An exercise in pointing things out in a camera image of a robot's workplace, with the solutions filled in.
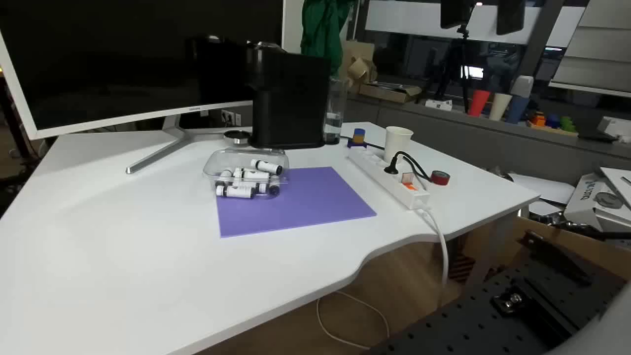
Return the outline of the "white cup on shelf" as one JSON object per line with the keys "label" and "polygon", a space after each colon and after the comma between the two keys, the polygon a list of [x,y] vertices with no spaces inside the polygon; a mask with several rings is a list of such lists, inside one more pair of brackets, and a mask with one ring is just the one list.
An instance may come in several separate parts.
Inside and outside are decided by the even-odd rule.
{"label": "white cup on shelf", "polygon": [[500,123],[500,121],[504,119],[509,103],[511,103],[511,95],[507,95],[507,93],[496,93],[496,95],[494,95],[494,103],[492,103],[492,111],[490,111],[490,119],[496,121],[496,123]]}

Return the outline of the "small white bottle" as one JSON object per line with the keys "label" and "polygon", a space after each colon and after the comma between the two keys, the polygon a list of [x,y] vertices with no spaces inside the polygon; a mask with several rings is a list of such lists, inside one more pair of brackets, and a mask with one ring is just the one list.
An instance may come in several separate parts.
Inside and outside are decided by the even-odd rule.
{"label": "small white bottle", "polygon": [[231,176],[233,176],[233,180],[239,180],[239,182],[255,182],[255,184],[269,184],[271,182],[269,172],[249,170],[249,168],[235,168],[231,172]]}
{"label": "small white bottle", "polygon": [[253,200],[257,194],[253,188],[216,186],[216,196],[227,200]]}
{"label": "small white bottle", "polygon": [[269,186],[267,186],[267,194],[273,196],[273,198],[279,196],[281,194],[281,186],[283,186],[281,180],[271,180]]}
{"label": "small white bottle", "polygon": [[275,176],[281,176],[285,172],[283,166],[267,162],[267,160],[251,160],[251,168],[255,168],[259,172],[275,174]]}

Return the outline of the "white framed computer monitor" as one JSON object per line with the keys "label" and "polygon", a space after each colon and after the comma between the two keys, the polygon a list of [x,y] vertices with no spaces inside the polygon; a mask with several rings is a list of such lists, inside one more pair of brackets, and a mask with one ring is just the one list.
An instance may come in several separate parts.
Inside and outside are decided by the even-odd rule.
{"label": "white framed computer monitor", "polygon": [[245,52],[285,0],[0,0],[0,63],[32,140],[249,107]]}

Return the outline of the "green hanging cloth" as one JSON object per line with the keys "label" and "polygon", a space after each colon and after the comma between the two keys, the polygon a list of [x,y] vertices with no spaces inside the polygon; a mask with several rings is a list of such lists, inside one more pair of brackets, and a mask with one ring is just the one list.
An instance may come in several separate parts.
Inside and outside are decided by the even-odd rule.
{"label": "green hanging cloth", "polygon": [[344,61],[342,30],[356,0],[304,0],[300,52],[322,58],[336,75]]}

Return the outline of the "small white bottle front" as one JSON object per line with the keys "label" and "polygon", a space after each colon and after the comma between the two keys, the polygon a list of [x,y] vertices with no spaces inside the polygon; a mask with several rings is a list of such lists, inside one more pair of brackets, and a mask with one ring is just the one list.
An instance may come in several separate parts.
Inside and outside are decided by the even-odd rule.
{"label": "small white bottle front", "polygon": [[227,200],[253,200],[257,194],[253,188],[216,186],[216,196]]}

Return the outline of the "clear plastic bowl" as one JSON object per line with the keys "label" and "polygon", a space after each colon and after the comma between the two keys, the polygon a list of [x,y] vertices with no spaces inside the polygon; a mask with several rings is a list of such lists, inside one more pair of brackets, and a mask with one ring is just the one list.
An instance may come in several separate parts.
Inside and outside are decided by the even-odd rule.
{"label": "clear plastic bowl", "polygon": [[255,170],[251,168],[251,160],[267,160],[283,166],[285,172],[281,176],[271,174],[271,180],[281,180],[281,184],[285,182],[291,170],[291,162],[285,150],[224,148],[214,152],[204,168],[206,176],[212,182],[214,192],[216,192],[216,186],[239,186],[239,188],[253,188],[257,194],[255,198],[273,198],[267,194],[269,184],[233,180],[231,172],[235,168]]}

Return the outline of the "small white bottle middle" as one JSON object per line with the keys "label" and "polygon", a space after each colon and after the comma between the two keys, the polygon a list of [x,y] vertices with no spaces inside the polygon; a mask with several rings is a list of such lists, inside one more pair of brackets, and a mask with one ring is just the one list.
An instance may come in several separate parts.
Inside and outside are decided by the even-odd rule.
{"label": "small white bottle middle", "polygon": [[249,168],[235,168],[231,172],[231,176],[233,176],[233,180],[239,180],[239,182],[255,182],[255,184],[269,184],[271,182],[269,172],[249,170]]}

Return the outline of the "small blue orange object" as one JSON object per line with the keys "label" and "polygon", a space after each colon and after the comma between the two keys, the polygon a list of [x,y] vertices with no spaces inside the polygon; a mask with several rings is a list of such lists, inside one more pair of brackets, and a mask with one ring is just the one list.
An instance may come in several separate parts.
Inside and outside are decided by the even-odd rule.
{"label": "small blue orange object", "polygon": [[352,142],[354,142],[356,146],[365,146],[365,130],[364,130],[364,129],[356,129]]}

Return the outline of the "white power strip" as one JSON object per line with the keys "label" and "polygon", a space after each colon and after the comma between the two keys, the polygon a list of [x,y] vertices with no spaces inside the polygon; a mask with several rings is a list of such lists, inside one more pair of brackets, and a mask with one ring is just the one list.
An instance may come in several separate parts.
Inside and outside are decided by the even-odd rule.
{"label": "white power strip", "polygon": [[379,156],[350,156],[350,162],[373,180],[383,192],[397,200],[405,209],[427,209],[431,196],[423,184],[407,188],[397,174],[387,174],[387,164]]}

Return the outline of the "red cup on shelf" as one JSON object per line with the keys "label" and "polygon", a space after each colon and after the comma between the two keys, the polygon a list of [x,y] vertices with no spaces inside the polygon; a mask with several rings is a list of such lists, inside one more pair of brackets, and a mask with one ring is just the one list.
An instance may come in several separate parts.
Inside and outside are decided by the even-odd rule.
{"label": "red cup on shelf", "polygon": [[492,97],[490,91],[478,89],[478,91],[474,93],[472,101],[470,101],[468,115],[470,115],[472,119],[478,119],[478,117],[484,113],[490,97]]}

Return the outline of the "blue cup on shelf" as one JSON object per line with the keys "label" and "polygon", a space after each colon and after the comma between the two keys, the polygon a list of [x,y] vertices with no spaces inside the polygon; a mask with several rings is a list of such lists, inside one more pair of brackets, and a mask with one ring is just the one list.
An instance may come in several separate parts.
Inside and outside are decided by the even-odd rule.
{"label": "blue cup on shelf", "polygon": [[519,123],[529,107],[531,99],[515,95],[507,109],[507,123]]}

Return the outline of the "small white bottle top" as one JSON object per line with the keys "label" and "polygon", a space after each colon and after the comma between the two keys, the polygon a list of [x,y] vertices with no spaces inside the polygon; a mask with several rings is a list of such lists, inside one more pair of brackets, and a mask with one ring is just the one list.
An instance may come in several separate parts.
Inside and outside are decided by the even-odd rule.
{"label": "small white bottle top", "polygon": [[267,162],[267,160],[251,160],[251,168],[255,168],[259,172],[275,174],[275,176],[281,176],[285,172],[283,166]]}

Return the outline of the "black perforated mounting board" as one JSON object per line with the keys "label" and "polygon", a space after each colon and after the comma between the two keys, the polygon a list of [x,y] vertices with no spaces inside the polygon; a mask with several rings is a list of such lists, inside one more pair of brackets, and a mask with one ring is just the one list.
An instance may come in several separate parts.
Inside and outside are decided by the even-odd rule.
{"label": "black perforated mounting board", "polygon": [[602,316],[626,282],[582,265],[588,284],[529,261],[474,286],[367,355],[545,355]]}

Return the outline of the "white paper cup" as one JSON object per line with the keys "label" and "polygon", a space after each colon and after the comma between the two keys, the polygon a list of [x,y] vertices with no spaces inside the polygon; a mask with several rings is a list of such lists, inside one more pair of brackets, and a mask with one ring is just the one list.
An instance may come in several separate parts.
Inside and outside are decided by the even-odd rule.
{"label": "white paper cup", "polygon": [[413,140],[413,130],[405,127],[389,127],[385,140],[385,160],[391,162],[397,152],[405,152]]}

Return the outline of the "clear water tank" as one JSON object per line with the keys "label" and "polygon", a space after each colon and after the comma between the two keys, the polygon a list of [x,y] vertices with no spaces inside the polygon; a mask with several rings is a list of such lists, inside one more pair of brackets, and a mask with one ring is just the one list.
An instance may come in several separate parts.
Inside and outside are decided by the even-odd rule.
{"label": "clear water tank", "polygon": [[330,95],[328,95],[328,113],[324,121],[324,136],[328,144],[340,142],[344,117],[346,117],[346,83],[342,79],[332,79]]}

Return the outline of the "purple mat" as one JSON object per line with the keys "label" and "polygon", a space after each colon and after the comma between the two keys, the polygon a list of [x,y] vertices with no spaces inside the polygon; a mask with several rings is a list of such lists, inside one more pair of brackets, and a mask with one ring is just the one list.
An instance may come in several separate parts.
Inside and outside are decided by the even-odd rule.
{"label": "purple mat", "polygon": [[224,237],[375,217],[369,203],[334,168],[291,170],[277,198],[220,198],[218,213]]}

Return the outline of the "black coffee machine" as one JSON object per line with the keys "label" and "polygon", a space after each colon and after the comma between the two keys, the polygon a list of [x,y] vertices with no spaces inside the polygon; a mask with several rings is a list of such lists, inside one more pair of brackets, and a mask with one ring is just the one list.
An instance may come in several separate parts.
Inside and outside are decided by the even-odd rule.
{"label": "black coffee machine", "polygon": [[257,46],[247,52],[257,148],[320,148],[330,95],[330,63],[322,58]]}

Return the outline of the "small white bottle right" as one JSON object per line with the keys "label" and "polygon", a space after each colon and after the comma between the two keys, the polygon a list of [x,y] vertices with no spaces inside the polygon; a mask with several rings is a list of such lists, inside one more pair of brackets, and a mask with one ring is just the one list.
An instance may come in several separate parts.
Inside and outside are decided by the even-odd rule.
{"label": "small white bottle right", "polygon": [[267,194],[273,196],[273,198],[279,196],[281,194],[281,186],[283,186],[281,180],[271,180],[269,186],[267,186]]}

